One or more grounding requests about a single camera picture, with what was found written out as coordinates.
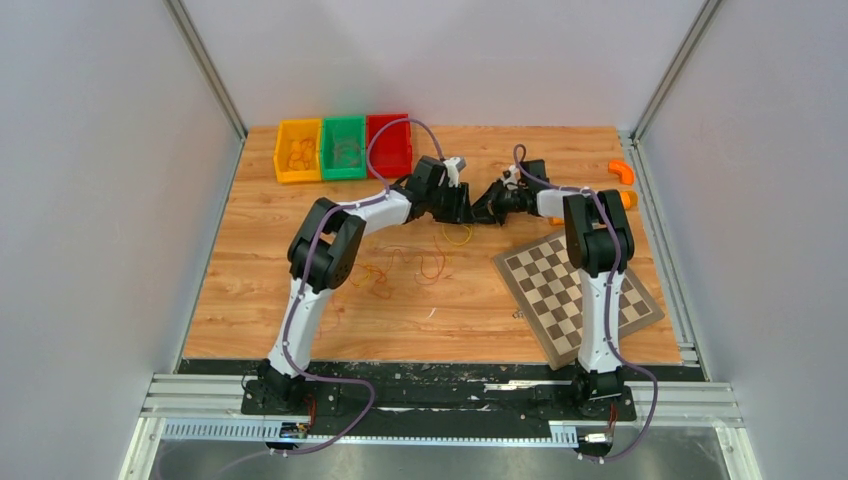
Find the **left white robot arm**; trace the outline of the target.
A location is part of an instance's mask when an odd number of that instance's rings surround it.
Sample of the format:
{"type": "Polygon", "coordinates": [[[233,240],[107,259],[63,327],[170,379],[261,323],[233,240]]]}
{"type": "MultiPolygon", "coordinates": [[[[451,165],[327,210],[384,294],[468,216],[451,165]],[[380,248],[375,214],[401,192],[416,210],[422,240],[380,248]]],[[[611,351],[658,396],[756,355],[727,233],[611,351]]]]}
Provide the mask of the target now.
{"type": "Polygon", "coordinates": [[[465,166],[462,157],[423,156],[411,174],[375,195],[315,201],[288,249],[290,297],[281,329],[251,385],[280,413],[304,405],[314,337],[324,309],[352,273],[363,238],[425,214],[443,223],[470,222],[469,187],[460,179],[465,166]]]}

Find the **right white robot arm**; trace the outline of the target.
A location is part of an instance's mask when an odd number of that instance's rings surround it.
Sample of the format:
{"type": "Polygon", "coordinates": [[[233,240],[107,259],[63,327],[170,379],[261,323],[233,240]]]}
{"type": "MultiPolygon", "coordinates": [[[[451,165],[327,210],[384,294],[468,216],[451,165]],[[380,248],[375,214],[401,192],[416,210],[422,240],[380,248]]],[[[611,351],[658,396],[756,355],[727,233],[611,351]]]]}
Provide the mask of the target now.
{"type": "Polygon", "coordinates": [[[584,417],[596,417],[624,391],[618,351],[618,298],[634,246],[626,212],[616,190],[555,186],[544,176],[545,162],[518,162],[502,172],[471,211],[480,224],[505,223],[510,213],[564,221],[568,262],[582,292],[583,336],[578,350],[571,403],[584,417]]]}

